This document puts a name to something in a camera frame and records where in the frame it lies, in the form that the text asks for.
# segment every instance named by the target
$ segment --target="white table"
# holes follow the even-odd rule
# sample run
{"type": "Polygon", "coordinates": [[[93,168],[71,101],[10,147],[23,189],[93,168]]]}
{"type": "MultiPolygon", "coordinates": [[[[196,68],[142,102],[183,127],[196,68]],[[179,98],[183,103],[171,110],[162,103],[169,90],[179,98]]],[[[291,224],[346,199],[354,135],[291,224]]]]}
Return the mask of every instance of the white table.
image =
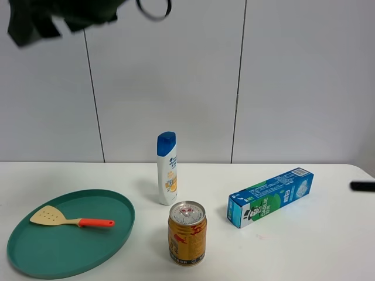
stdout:
{"type": "Polygon", "coordinates": [[[17,223],[80,189],[124,194],[136,219],[111,259],[71,280],[374,280],[375,193],[351,192],[354,179],[373,178],[351,165],[178,164],[178,201],[201,203],[208,219],[206,257],[183,268],[169,257],[169,207],[157,202],[155,164],[0,163],[0,280],[29,279],[6,258],[17,223]],[[243,229],[227,220],[230,193],[297,166],[315,174],[310,195],[243,229]]]}

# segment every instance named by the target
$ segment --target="beverage can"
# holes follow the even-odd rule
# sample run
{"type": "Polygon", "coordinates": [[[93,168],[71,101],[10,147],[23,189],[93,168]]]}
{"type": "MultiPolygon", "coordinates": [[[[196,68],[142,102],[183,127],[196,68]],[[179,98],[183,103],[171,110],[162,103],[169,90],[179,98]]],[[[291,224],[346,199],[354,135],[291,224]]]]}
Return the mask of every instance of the beverage can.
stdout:
{"type": "Polygon", "coordinates": [[[168,219],[169,254],[174,262],[192,266],[206,253],[207,218],[203,206],[183,201],[172,206],[168,219]]]}

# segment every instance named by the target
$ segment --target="can lid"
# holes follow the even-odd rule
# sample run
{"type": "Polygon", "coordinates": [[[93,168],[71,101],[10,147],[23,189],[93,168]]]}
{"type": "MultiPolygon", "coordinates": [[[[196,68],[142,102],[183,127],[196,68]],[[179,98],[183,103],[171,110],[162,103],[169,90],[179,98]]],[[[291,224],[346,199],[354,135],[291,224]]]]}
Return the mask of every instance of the can lid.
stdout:
{"type": "Polygon", "coordinates": [[[206,210],[197,202],[183,201],[172,206],[169,216],[178,224],[195,225],[206,217],[206,210]]]}

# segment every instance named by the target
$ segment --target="blue bottle cap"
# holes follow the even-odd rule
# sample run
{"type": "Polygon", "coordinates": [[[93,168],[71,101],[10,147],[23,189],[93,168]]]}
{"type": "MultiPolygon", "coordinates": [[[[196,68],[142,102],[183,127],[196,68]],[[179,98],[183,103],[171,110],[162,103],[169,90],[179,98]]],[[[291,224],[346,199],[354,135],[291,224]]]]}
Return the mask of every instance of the blue bottle cap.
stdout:
{"type": "Polygon", "coordinates": [[[165,132],[158,136],[158,156],[166,156],[176,145],[176,134],[174,132],[165,132]]]}

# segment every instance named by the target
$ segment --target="spatula head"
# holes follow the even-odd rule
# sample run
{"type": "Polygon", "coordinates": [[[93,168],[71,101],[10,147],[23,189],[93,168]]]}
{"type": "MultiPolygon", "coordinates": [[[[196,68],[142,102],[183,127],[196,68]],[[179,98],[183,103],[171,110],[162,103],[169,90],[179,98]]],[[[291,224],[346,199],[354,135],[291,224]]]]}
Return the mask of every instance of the spatula head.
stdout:
{"type": "Polygon", "coordinates": [[[44,206],[30,219],[35,224],[60,225],[65,222],[65,217],[58,209],[52,206],[44,206]]]}

